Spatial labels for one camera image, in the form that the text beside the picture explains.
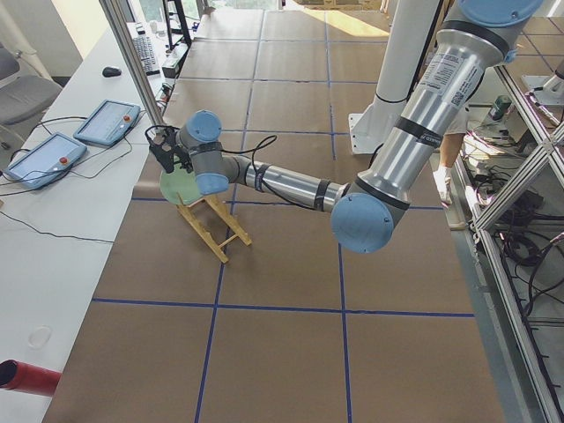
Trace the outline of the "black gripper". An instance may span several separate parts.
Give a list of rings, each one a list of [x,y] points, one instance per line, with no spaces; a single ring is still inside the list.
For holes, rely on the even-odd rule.
[[[150,127],[148,129],[149,150],[167,174],[174,172],[175,136],[174,127]],[[187,173],[193,172],[189,154],[184,150],[177,152],[177,164]]]

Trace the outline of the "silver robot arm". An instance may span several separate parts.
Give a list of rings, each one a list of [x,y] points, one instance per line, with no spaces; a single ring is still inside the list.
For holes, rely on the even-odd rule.
[[[486,69],[513,55],[537,1],[458,1],[438,34],[438,49],[370,167],[347,185],[258,162],[252,152],[223,148],[221,123],[200,110],[181,127],[146,132],[153,156],[167,173],[183,167],[200,194],[238,183],[291,204],[328,212],[338,242],[366,254],[383,248],[410,206],[409,192],[456,114]]]

